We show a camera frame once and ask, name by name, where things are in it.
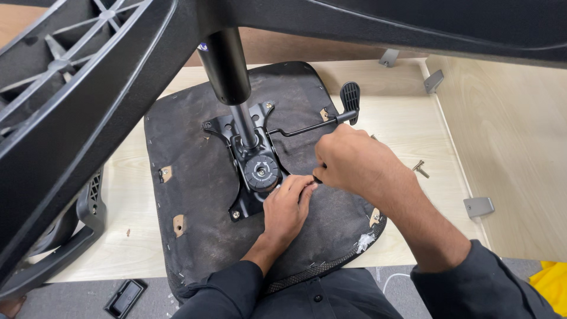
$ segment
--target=black fabric seat bottom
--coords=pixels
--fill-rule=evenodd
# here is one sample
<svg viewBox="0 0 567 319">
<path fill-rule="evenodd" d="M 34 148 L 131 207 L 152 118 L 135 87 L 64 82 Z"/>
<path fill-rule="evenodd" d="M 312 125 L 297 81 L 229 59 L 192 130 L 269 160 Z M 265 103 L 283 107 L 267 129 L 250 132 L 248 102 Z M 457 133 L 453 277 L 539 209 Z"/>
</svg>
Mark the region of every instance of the black fabric seat bottom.
<svg viewBox="0 0 567 319">
<path fill-rule="evenodd" d="M 337 115 L 321 79 L 305 62 L 272 64 L 249 73 L 249 106 L 274 101 L 268 129 L 291 132 L 320 123 L 323 108 Z M 174 293 L 238 261 L 264 231 L 263 213 L 237 223 L 230 220 L 238 175 L 224 142 L 201 128 L 203 121 L 228 114 L 229 108 L 217 101 L 207 82 L 159 99 L 144 119 L 167 277 Z M 285 169 L 311 174 L 317 166 L 315 144 L 336 126 L 294 137 L 272 135 Z M 171 178 L 160 183 L 158 171 L 166 166 L 171 166 Z M 373 232 L 378 237 L 386 225 L 384 217 L 369 228 L 373 209 L 359 196 L 320 185 L 302 231 L 267 274 L 265 293 L 326 274 L 354 259 L 360 236 Z M 177 215 L 184 215 L 186 223 L 179 238 L 173 226 Z"/>
</svg>

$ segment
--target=white cable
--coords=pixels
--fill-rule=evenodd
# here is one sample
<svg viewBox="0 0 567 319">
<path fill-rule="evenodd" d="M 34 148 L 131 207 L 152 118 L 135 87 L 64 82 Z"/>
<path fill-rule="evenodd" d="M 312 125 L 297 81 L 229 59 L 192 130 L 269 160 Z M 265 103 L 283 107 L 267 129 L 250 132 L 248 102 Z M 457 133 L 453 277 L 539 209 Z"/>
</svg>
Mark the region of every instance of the white cable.
<svg viewBox="0 0 567 319">
<path fill-rule="evenodd" d="M 390 275 L 390 277 L 388 277 L 388 279 L 386 279 L 386 283 L 384 284 L 384 288 L 382 289 L 382 293 L 386 293 L 386 286 L 388 285 L 388 282 L 390 281 L 390 279 L 392 279 L 392 277 L 394 277 L 394 276 L 406 276 L 406 277 L 409 277 L 409 275 L 406 275 L 406 274 L 393 274 L 393 275 Z"/>
</svg>

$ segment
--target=black sleeve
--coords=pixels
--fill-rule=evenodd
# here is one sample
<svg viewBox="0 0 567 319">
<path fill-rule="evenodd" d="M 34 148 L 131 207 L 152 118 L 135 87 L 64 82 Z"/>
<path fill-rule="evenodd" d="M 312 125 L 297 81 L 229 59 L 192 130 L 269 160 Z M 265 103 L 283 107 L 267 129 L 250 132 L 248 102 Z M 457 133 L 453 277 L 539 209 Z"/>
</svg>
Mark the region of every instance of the black sleeve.
<svg viewBox="0 0 567 319">
<path fill-rule="evenodd" d="M 457 267 L 411 278 L 434 319 L 561 318 L 528 283 L 517 278 L 500 258 L 472 240 L 471 251 Z"/>
<path fill-rule="evenodd" d="M 189 300 L 172 318 L 248 318 L 254 310 L 263 280 L 258 265 L 239 261 L 199 283 L 179 289 L 179 295 Z"/>
</svg>

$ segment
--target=black shirt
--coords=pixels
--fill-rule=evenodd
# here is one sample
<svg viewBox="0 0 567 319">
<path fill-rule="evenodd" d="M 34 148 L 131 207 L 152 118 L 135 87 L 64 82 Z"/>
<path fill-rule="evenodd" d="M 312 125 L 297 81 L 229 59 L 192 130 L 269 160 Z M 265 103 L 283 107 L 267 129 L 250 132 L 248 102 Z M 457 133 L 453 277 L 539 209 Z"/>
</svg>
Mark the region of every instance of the black shirt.
<svg viewBox="0 0 567 319">
<path fill-rule="evenodd" d="M 438 318 L 561 318 L 500 258 L 472 240 L 456 268 L 411 278 L 429 313 Z M 240 261 L 179 292 L 188 301 L 182 318 L 401 318 L 363 268 L 343 268 L 257 300 L 263 276 L 258 265 Z"/>
</svg>

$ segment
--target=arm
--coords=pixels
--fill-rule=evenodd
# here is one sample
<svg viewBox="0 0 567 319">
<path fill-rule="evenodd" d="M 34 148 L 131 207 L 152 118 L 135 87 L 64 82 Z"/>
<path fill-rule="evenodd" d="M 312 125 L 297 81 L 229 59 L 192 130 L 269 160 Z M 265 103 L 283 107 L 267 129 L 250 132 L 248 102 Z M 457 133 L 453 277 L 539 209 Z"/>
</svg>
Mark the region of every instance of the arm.
<svg viewBox="0 0 567 319">
<path fill-rule="evenodd" d="M 317 184 L 312 176 L 290 175 L 264 201 L 265 230 L 236 264 L 183 287 L 188 301 L 173 318 L 248 318 L 264 276 L 297 236 Z"/>
<path fill-rule="evenodd" d="M 415 173 L 386 145 L 341 124 L 321 138 L 315 154 L 321 167 L 314 176 L 362 196 L 397 226 L 417 261 L 412 280 L 434 318 L 554 316 L 498 256 L 478 241 L 471 245 L 437 211 Z"/>
</svg>

